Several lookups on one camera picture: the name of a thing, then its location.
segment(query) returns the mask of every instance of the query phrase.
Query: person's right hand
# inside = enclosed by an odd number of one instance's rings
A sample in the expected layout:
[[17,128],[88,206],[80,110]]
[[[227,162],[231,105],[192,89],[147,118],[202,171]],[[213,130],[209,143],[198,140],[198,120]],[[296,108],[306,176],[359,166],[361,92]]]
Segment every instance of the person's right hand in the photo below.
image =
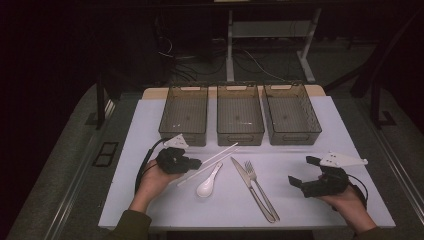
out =
[[336,208],[358,235],[377,227],[351,186],[343,193],[317,198]]

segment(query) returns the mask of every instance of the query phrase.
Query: cutlery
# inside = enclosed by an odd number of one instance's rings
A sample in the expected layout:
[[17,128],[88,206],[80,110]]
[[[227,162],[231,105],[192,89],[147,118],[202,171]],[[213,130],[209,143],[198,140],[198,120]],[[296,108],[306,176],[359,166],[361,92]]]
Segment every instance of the cutlery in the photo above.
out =
[[271,215],[271,213],[268,211],[268,209],[265,208],[265,206],[263,205],[263,203],[259,199],[258,195],[256,194],[255,189],[253,189],[250,177],[247,174],[247,172],[243,169],[243,167],[233,157],[231,157],[231,160],[233,161],[234,166],[236,167],[237,171],[239,172],[241,178],[243,179],[244,183],[246,184],[247,188],[249,189],[250,193],[252,194],[253,198],[255,199],[256,203],[258,204],[259,208],[261,209],[262,213],[264,214],[265,218],[271,223],[275,222],[275,218]]
[[199,197],[209,197],[212,194],[215,176],[218,173],[219,169],[221,169],[221,167],[222,162],[216,164],[211,175],[204,182],[202,182],[199,187],[197,187],[196,192]]
[[280,217],[278,216],[277,212],[275,211],[274,207],[272,206],[271,202],[269,201],[268,197],[266,196],[264,190],[262,190],[261,185],[258,183],[258,177],[256,176],[255,169],[253,169],[252,163],[250,161],[247,161],[244,163],[247,171],[247,175],[249,175],[250,179],[256,183],[256,186],[258,186],[259,191],[262,194],[263,199],[265,200],[266,205],[268,206],[269,210],[271,211],[272,216],[275,218],[276,221],[280,221]]

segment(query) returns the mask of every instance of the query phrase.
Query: person's left hand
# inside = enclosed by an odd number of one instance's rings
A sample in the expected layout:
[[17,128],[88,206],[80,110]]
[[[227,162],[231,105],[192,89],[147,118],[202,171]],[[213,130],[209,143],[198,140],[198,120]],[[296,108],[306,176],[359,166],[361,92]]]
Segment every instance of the person's left hand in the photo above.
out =
[[145,213],[149,203],[162,193],[170,182],[183,175],[167,174],[157,166],[156,160],[149,161],[129,210]]

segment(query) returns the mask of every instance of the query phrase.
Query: hand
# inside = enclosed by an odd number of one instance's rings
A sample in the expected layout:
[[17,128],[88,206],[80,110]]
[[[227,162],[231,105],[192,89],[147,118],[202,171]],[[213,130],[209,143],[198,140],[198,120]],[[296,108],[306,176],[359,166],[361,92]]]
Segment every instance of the hand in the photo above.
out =
[[343,193],[317,198],[335,207],[358,235],[377,227],[351,186]]
[[156,160],[147,163],[146,172],[131,202],[129,210],[146,213],[149,203],[165,190],[168,184],[184,174],[167,174],[156,164]]

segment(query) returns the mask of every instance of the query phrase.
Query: wrist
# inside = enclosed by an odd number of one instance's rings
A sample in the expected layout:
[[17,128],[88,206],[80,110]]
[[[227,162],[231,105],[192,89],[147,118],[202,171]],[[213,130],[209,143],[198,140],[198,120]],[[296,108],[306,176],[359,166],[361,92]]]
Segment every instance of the wrist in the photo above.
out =
[[355,211],[349,212],[348,214],[341,212],[341,214],[345,218],[347,224],[358,235],[377,227],[365,209],[356,209]]
[[150,204],[150,199],[143,197],[139,192],[136,193],[128,210],[133,210],[141,213],[146,213],[147,207]]

